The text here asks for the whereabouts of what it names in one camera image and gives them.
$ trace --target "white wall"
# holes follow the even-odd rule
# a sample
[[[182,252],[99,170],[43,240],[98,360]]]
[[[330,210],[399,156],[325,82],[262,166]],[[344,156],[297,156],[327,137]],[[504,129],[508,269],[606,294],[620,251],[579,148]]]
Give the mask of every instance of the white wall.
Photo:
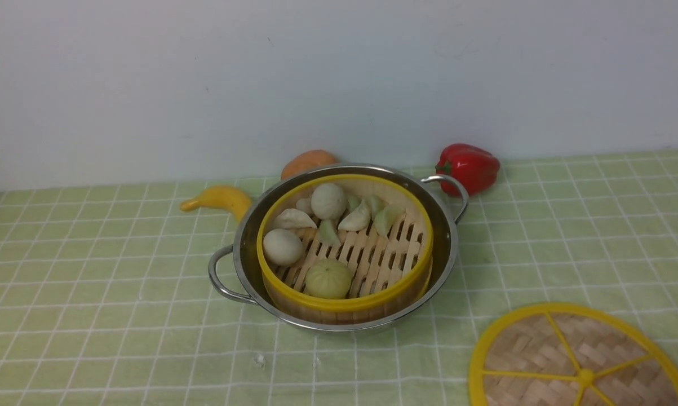
[[[0,0],[0,190],[457,141],[678,147],[678,0]]]

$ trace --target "orange sweet potato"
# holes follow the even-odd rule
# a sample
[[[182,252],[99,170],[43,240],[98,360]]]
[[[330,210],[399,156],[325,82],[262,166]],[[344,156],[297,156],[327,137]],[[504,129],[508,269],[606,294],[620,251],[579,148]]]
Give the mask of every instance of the orange sweet potato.
[[[334,155],[323,149],[311,149],[311,151],[303,152],[286,164],[284,170],[281,171],[281,180],[314,169],[314,167],[337,164],[337,162],[338,160]]]

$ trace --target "red bell pepper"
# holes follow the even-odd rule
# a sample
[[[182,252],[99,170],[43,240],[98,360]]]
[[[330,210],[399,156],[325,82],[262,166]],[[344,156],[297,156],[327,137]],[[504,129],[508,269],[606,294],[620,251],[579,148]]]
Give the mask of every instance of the red bell pepper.
[[[436,173],[455,178],[472,196],[497,181],[500,167],[499,160],[490,152],[468,144],[452,144],[441,152]],[[460,196],[459,190],[449,182],[441,182],[441,188],[449,196]]]

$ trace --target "bamboo steamer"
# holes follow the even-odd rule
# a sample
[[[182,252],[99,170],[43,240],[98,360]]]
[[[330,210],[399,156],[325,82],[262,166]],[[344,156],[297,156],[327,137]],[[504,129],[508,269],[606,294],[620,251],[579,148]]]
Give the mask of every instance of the bamboo steamer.
[[[388,236],[373,223],[357,232],[339,231],[340,246],[323,244],[318,229],[292,230],[300,237],[305,256],[290,267],[269,264],[263,238],[283,210],[311,196],[321,183],[331,182],[359,197],[377,195],[386,204],[403,206]],[[278,198],[264,217],[256,239],[259,264],[267,293],[287,314],[321,324],[357,324],[381,319],[410,306],[426,292],[432,269],[431,221],[419,200],[397,183],[370,175],[329,175],[293,188]],[[354,271],[346,298],[323,299],[303,293],[308,269],[331,258]]]

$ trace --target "woven bamboo lid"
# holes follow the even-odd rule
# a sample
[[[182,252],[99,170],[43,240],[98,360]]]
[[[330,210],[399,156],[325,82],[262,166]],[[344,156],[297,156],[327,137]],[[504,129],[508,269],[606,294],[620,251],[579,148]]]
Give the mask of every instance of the woven bamboo lid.
[[[678,406],[678,370],[633,327],[582,306],[514,311],[486,330],[469,372],[474,405]]]

